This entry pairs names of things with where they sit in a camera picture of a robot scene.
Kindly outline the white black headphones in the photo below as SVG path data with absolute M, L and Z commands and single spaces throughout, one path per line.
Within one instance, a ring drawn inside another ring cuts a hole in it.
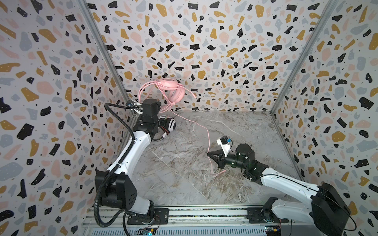
M 158 139 L 153 139 L 153 141 L 160 141 L 169 135 L 176 128 L 176 121 L 172 117 L 161 116 L 158 118 L 158 127 L 163 132 L 162 136 Z

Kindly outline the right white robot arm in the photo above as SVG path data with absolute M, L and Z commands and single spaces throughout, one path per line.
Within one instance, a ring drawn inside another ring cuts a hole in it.
M 207 156 L 225 166 L 239 168 L 244 178 L 252 183 L 278 190 L 295 200 L 293 202 L 270 197 L 260 212 L 248 215 L 252 221 L 277 223 L 280 219 L 297 220 L 312 224 L 326 236 L 341 236 L 351 218 L 351 211 L 336 189 L 327 183 L 316 185 L 301 182 L 284 175 L 256 160 L 248 144 L 240 144 L 231 151 L 231 142 L 220 143 L 221 149 L 210 151 Z

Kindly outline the pink headphones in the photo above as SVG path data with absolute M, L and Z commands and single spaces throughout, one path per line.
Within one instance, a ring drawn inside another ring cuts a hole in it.
M 186 92 L 196 98 L 196 95 L 192 91 L 185 88 L 182 84 L 178 83 L 177 80 L 163 78 L 147 82 L 141 86 L 137 96 L 140 102 L 142 101 L 141 96 L 143 91 L 150 86 L 152 86 L 152 88 L 148 91 L 146 98 L 148 98 L 150 93 L 156 87 L 163 95 L 165 101 L 167 101 L 167 104 L 161 107 L 160 113 L 170 111 L 174 107 L 174 105 L 179 103 L 184 98 Z

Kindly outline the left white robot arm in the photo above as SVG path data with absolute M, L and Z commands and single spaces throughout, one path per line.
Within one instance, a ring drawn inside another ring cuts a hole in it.
M 94 217 L 99 225 L 106 227 L 108 224 L 101 221 L 99 208 L 107 206 L 117 208 L 116 215 L 127 211 L 151 218 L 154 212 L 153 202 L 138 196 L 132 174 L 142 153 L 158 133 L 161 103 L 155 99 L 143 101 L 139 106 L 142 114 L 134 127 L 130 127 L 112 110 L 117 105 L 106 103 L 104 106 L 125 126 L 131 137 L 116 161 L 106 171 L 99 171 L 95 176 Z

